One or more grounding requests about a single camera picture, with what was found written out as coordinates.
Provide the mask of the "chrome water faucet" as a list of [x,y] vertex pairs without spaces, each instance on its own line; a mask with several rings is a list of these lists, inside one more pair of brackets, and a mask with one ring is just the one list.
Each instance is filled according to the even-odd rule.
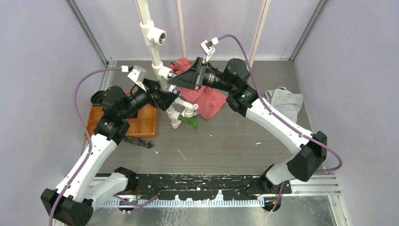
[[167,87],[167,91],[176,94],[178,97],[180,97],[182,95],[182,92],[178,90],[178,87],[176,85],[173,85],[170,83],[170,80],[172,78],[176,77],[176,74],[174,73],[169,73],[167,76],[168,79],[168,87]]

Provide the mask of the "white PVC pipe frame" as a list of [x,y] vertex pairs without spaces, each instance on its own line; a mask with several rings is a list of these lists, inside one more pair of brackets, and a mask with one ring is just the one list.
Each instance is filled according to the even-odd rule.
[[178,39],[171,39],[173,48],[179,50],[181,57],[193,59],[201,54],[211,56],[214,49],[208,49],[200,41],[210,36],[215,42],[234,35],[238,31],[245,35],[247,28],[254,31],[249,35],[254,39],[251,48],[241,48],[247,65],[252,66],[258,40],[261,36],[265,17],[269,10],[268,0],[174,0],[175,11],[168,13],[167,0],[155,0],[157,10],[151,10],[148,1],[135,1],[140,27],[157,78],[166,84],[166,73],[170,69],[163,65],[159,47],[168,39],[168,33],[156,26],[154,16],[160,18],[169,27],[176,28]]

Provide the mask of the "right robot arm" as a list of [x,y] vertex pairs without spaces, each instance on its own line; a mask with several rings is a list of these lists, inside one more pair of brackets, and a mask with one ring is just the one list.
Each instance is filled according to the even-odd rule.
[[241,59],[229,60],[220,71],[198,57],[188,70],[171,76],[168,82],[195,91],[205,86],[227,92],[226,102],[234,112],[261,125],[289,149],[292,157],[263,173],[261,187],[266,193],[275,192],[280,183],[288,180],[307,182],[327,157],[327,136],[321,131],[313,133],[302,128],[269,105],[248,84],[250,75]]

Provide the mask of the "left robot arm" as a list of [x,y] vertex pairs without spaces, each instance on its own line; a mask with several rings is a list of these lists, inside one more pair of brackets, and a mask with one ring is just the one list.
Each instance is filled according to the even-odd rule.
[[90,188],[89,185],[109,155],[125,137],[128,118],[146,105],[167,110],[181,96],[176,86],[163,91],[156,81],[145,79],[144,86],[127,95],[119,86],[104,92],[103,115],[92,134],[86,131],[88,146],[68,175],[55,189],[45,189],[41,201],[49,214],[48,224],[85,226],[101,204],[119,192],[136,191],[136,173],[117,168],[107,179]]

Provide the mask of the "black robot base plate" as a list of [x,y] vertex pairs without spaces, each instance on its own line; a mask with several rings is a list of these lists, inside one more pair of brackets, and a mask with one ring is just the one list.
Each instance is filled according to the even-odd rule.
[[141,199],[157,196],[159,200],[214,200],[220,194],[224,201],[254,200],[262,195],[291,194],[287,181],[283,186],[268,185],[259,175],[232,174],[137,174],[136,181],[119,196]]

